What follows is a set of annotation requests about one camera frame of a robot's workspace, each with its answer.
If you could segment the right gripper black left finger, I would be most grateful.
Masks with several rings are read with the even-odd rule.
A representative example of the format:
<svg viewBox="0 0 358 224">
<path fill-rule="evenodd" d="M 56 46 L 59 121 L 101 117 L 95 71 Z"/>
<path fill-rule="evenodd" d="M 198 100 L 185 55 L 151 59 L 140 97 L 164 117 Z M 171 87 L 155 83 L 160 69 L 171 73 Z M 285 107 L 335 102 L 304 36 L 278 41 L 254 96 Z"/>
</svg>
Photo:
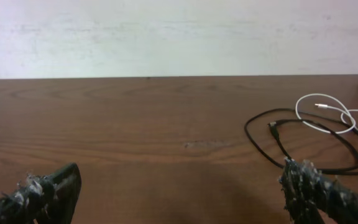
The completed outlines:
<svg viewBox="0 0 358 224">
<path fill-rule="evenodd" d="M 71 223 L 81 191 L 81 174 L 69 163 L 50 175 L 26 177 L 0 198 L 0 223 Z"/>
</svg>

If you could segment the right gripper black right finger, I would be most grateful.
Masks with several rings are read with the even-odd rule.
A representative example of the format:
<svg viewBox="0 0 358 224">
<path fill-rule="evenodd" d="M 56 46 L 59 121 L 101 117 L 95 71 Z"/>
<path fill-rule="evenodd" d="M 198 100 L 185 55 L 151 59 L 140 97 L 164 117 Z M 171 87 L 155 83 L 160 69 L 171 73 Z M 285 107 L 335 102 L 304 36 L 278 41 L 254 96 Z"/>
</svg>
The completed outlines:
<svg viewBox="0 0 358 224">
<path fill-rule="evenodd" d="M 336 223 L 358 224 L 358 193 L 326 178 L 308 161 L 284 161 L 278 181 L 292 223 L 324 223 L 323 212 Z"/>
</svg>

